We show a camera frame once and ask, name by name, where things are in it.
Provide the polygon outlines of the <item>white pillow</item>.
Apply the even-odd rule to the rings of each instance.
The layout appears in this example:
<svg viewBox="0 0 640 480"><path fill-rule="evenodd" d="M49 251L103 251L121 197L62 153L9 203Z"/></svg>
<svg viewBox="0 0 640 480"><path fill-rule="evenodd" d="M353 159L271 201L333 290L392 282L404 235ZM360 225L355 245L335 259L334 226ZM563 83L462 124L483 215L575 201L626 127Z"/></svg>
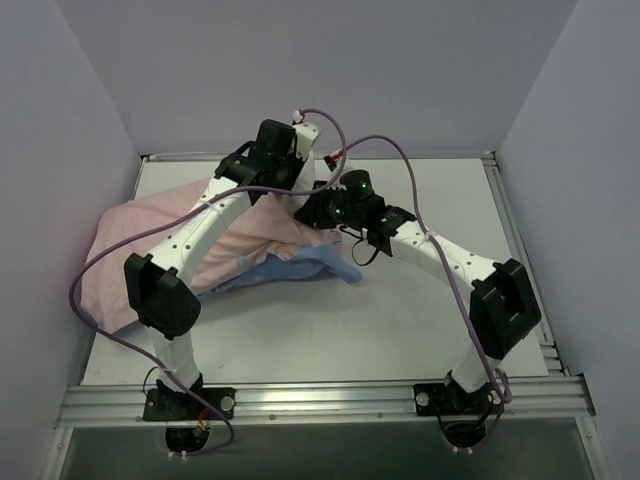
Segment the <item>white pillow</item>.
<svg viewBox="0 0 640 480"><path fill-rule="evenodd" d="M314 183L316 180L316 160L314 158L314 152L310 151L300 174L290 190L294 192L311 191L314 189ZM283 195L280 198L280 202L285 211L293 217L294 214L304 206L309 198L309 195Z"/></svg>

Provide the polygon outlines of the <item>front aluminium rail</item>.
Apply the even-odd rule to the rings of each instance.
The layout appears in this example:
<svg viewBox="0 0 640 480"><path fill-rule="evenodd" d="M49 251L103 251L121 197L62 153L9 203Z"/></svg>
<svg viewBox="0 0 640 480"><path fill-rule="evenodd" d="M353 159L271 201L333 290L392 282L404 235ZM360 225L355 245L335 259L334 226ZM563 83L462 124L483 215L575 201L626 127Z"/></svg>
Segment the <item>front aluminium rail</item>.
<svg viewBox="0 0 640 480"><path fill-rule="evenodd" d="M574 418L595 414L586 381L554 375L515 378L505 419ZM336 424L426 421L438 403L416 380L343 383L236 384L223 402L235 427L264 424ZM151 397L140 386L71 387L56 425L66 428L194 427L200 416L151 421L143 412Z"/></svg>

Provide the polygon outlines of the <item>aluminium rail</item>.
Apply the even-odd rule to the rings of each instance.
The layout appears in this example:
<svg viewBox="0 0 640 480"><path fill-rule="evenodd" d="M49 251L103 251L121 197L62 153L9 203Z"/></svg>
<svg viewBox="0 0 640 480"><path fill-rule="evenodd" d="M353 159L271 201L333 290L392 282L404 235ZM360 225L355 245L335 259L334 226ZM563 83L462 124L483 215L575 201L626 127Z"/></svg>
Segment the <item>aluminium rail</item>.
<svg viewBox="0 0 640 480"><path fill-rule="evenodd" d="M541 347L542 356L545 360L547 370L552 376L568 377L570 376L570 370L564 365L564 362L561 359L557 343L546 315L544 303L531 268L529 256L516 224L516 219L511 209L504 182L501 177L496 152L485 152L481 162L497 208L509 250L511 255L520 261L526 268L533 293L541 313L541 321L535 327L534 332Z"/></svg>
<svg viewBox="0 0 640 480"><path fill-rule="evenodd" d="M554 375L515 378L505 419L574 418L595 414L586 381ZM438 403L416 380L343 383L236 384L223 402L235 427L264 424L336 424L426 421ZM56 425L66 428L194 427L200 416L151 421L143 412L151 397L140 386L71 387Z"/></svg>
<svg viewBox="0 0 640 480"><path fill-rule="evenodd" d="M225 154L207 153L207 152L179 152L179 153L164 153L164 154L145 154L143 159L147 162L190 162L190 161L219 161L225 157ZM398 158L398 155L386 155L386 156L362 156L353 155L352 160L390 160ZM483 164L489 166L497 165L496 153L494 151L485 152L481 155L471 156L444 156L439 158L438 156L420 156L410 157L410 160L445 160L445 159L479 159Z"/></svg>

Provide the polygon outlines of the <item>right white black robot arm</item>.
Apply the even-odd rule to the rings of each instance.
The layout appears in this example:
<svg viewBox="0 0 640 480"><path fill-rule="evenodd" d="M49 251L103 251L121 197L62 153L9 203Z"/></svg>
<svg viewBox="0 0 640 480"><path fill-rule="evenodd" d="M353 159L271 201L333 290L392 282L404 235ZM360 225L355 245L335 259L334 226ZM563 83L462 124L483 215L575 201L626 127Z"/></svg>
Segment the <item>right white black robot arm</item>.
<svg viewBox="0 0 640 480"><path fill-rule="evenodd" d="M377 251L415 265L452 288L471 339L443 390L445 403L455 412L467 412L479 402L480 389L495 379L501 362L541 320L521 262L487 259L425 231L416 215L386 204L375 193L354 200L345 190L325 190L311 196L294 218L317 229L340 226L362 233Z"/></svg>

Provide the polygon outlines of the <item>back aluminium rail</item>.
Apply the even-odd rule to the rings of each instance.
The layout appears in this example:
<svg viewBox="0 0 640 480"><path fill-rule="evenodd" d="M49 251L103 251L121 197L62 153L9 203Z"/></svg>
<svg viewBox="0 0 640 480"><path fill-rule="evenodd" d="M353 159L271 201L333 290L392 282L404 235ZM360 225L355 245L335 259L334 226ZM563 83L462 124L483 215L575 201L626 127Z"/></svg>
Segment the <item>back aluminium rail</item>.
<svg viewBox="0 0 640 480"><path fill-rule="evenodd" d="M207 153L207 152L179 152L179 153L164 153L164 154L145 154L143 159L147 162L190 162L190 161L219 161L225 157L225 154ZM386 156L362 156L353 155L352 160L390 160L398 158L398 155L386 155ZM410 157L410 160L445 160L445 159L479 159L483 164L489 166L497 165L496 153L494 151L485 152L481 155L471 156L444 156L439 158L438 156L420 156Z"/></svg>

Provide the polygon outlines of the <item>right side aluminium rail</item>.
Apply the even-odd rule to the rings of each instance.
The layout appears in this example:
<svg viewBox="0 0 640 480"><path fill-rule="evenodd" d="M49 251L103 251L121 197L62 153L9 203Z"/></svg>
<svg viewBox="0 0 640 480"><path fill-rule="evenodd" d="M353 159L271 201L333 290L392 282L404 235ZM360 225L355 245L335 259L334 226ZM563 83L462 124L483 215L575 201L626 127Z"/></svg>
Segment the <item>right side aluminium rail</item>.
<svg viewBox="0 0 640 480"><path fill-rule="evenodd" d="M496 152L485 152L481 162L497 208L509 250L511 255L520 261L526 268L533 293L541 313L541 321L535 327L534 332L541 347L542 356L545 360L547 370L552 376L568 377L570 376L570 370L564 365L564 362L561 359L557 343L546 315L544 303L531 268L529 256L516 224L516 219L511 209L504 182L501 177Z"/></svg>

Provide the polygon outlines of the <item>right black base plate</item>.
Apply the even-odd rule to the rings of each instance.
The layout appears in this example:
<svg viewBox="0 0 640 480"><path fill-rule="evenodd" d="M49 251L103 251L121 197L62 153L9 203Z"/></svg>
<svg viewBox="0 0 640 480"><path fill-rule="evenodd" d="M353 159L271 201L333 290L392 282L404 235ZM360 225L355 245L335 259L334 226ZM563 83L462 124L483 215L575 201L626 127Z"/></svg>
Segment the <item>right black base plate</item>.
<svg viewBox="0 0 640 480"><path fill-rule="evenodd" d="M487 387L467 393L455 382L417 383L413 387L414 405L418 416L482 416L493 415L499 405Z"/></svg>

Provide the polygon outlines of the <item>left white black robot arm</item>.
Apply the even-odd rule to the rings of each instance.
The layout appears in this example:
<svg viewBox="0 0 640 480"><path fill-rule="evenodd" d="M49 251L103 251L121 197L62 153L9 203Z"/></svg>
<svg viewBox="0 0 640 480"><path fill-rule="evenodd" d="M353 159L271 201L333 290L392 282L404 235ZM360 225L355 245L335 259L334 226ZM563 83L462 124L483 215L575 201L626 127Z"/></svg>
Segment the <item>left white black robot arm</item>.
<svg viewBox="0 0 640 480"><path fill-rule="evenodd" d="M165 405L179 419L194 417L202 405L202 395L194 388L201 373L190 333L201 312L191 289L195 273L260 196L301 190L319 134L317 126L304 121L263 121L255 140L219 162L189 219L146 255L133 254L125 261L129 303L140 322L155 332L154 351L162 364L159 380L169 390Z"/></svg>

